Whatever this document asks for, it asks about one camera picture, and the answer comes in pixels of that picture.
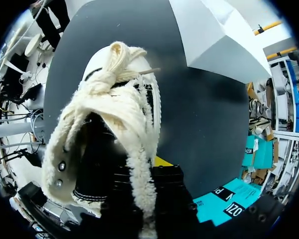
yellow pipe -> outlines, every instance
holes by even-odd
[[[295,50],[297,50],[297,48],[294,46],[294,47],[292,47],[292,48],[283,50],[283,51],[281,51],[281,52],[277,52],[277,53],[271,54],[271,55],[267,56],[267,60],[270,60],[270,59],[272,59],[272,58],[274,58],[274,57],[276,57],[276,56],[279,56],[279,55],[281,56],[281,55],[283,55],[283,54],[286,54],[286,53],[289,53],[289,52],[291,52],[291,51],[295,51]]]
[[[258,30],[256,30],[256,31],[254,31],[254,34],[255,34],[255,36],[257,36],[258,34],[264,32],[264,31],[266,31],[266,30],[268,30],[268,29],[270,29],[270,28],[273,28],[274,26],[278,26],[278,25],[280,25],[281,23],[282,23],[282,21],[275,21],[275,22],[271,23],[271,24],[268,25],[268,26],[265,26],[265,27],[263,27],[263,28],[260,28],[260,29],[258,29]]]

white lace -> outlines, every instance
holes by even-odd
[[[71,102],[63,109],[44,161],[49,157],[56,158],[63,147],[69,151],[86,117],[90,113],[100,115],[127,152],[134,201],[143,211],[144,218],[148,218],[153,214],[156,201],[148,159],[153,161],[157,145],[142,76],[139,72],[126,70],[131,61],[145,55],[146,51],[122,42],[114,42],[110,48],[110,57],[102,70],[82,81]],[[119,82],[127,83],[112,89]],[[135,83],[139,84],[140,92],[133,87]],[[52,183],[47,170],[44,173],[44,163],[42,169],[43,179]]]

teal box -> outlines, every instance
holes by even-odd
[[[258,140],[258,149],[256,151],[254,151],[255,140]],[[253,166],[255,169],[265,169],[272,168],[273,163],[273,142],[265,141],[254,135],[248,136],[242,166]]]
[[[260,189],[235,178],[223,187],[194,199],[198,220],[200,223],[212,220],[215,226],[223,224],[241,214],[259,195]]]
[[[265,169],[272,168],[274,165],[274,149],[272,141],[259,139],[258,150],[256,151],[254,168]]]
[[[247,137],[245,156],[243,160],[243,166],[252,166],[254,161],[254,144],[256,137],[254,135]]]

yellow object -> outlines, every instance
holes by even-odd
[[[286,54],[286,53],[289,53],[289,52],[295,51],[295,50],[297,50],[297,48],[294,46],[292,48],[283,50],[281,52],[277,52],[277,53],[271,54],[271,55],[267,56],[267,60],[270,60],[270,59],[272,59],[272,58],[274,58],[276,56],[283,55],[283,54]]]
[[[255,34],[255,36],[257,36],[258,34],[264,32],[264,31],[266,31],[266,30],[268,30],[268,29],[270,29],[270,28],[273,28],[274,26],[278,26],[278,25],[280,25],[281,23],[282,23],[281,21],[275,21],[275,22],[271,23],[270,25],[263,27],[263,28],[262,28],[263,31],[261,31],[261,32],[259,32],[260,29],[254,31],[254,34]]]
[[[1,109],[1,108],[0,108],[0,110],[1,110],[2,112],[8,112],[8,113],[14,114],[14,113],[11,112],[11,111],[5,111],[5,110],[3,110],[3,109]]]
[[[158,167],[158,166],[173,166],[173,165],[171,163],[166,162],[165,160],[161,159],[160,157],[156,156],[154,167]]]
[[[247,87],[247,92],[249,91],[249,89],[251,88],[251,86],[252,86],[252,82],[250,82],[249,84],[248,84],[248,87]]]

gray surface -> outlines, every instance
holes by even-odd
[[[90,58],[116,40],[145,48],[151,66],[162,68],[156,75],[162,106],[158,156],[180,164],[192,196],[237,177],[248,132],[245,86],[186,66],[168,0],[98,0],[79,9],[50,67],[44,102],[46,138]]]

